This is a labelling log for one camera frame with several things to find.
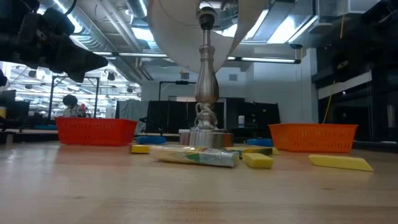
yellow cable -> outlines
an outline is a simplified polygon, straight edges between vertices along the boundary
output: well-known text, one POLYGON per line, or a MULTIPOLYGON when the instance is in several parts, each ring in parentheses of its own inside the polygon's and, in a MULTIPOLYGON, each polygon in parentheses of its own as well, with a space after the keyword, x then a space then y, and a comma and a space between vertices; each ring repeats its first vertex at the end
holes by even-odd
MULTIPOLYGON (((343 34, 344 34, 344 23, 345 23, 345 20, 346 20, 347 7, 348 7, 348 0, 346 0, 346 4, 344 5, 344 14, 343 14, 343 19, 341 20, 340 40, 343 38, 343 34)), ((330 103, 331 103, 331 97, 333 96, 333 94, 335 92, 335 84, 336 84, 336 80, 333 81, 333 86, 331 87, 331 94, 329 96, 329 103, 328 103, 328 107, 326 108, 325 117, 323 118, 323 123, 322 124, 325 124, 326 118, 328 117, 329 107, 330 107, 330 103)))

orange basket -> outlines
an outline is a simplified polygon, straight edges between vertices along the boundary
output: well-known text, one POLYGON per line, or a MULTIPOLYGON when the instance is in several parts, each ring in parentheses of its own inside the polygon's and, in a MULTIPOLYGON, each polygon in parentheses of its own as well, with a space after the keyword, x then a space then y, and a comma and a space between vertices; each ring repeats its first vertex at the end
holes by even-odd
POLYGON ((132 142, 137 121, 126 119, 56 118, 62 144, 125 146, 132 142))
POLYGON ((355 124, 272 124, 272 140, 291 152, 351 152, 355 124))

black equipment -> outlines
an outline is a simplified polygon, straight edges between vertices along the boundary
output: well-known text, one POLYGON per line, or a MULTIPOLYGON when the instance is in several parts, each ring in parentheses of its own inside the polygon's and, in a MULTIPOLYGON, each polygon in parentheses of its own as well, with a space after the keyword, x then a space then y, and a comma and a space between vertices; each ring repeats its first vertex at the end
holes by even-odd
POLYGON ((22 63, 30 68, 46 67, 67 73, 82 82, 85 73, 105 67, 108 61, 76 46, 69 38, 75 26, 67 15, 49 8, 37 14, 38 0, 0 1, 0 61, 22 63))

person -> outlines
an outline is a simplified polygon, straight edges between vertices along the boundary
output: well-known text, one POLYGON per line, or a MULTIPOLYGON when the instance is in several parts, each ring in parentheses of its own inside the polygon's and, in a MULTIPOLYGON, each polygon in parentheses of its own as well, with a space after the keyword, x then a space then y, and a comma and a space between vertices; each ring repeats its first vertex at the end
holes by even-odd
POLYGON ((73 95, 66 95, 62 103, 67 106, 67 108, 63 111, 63 116, 67 118, 76 118, 78 116, 78 108, 77 98, 73 95))

table surface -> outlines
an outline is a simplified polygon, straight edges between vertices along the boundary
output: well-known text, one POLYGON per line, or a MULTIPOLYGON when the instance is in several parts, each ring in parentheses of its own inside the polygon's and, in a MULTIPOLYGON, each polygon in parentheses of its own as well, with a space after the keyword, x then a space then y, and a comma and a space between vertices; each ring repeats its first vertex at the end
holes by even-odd
POLYGON ((1 223, 398 223, 398 155, 353 151, 375 172, 312 166, 281 152, 272 170, 159 162, 127 147, 0 149, 1 223))

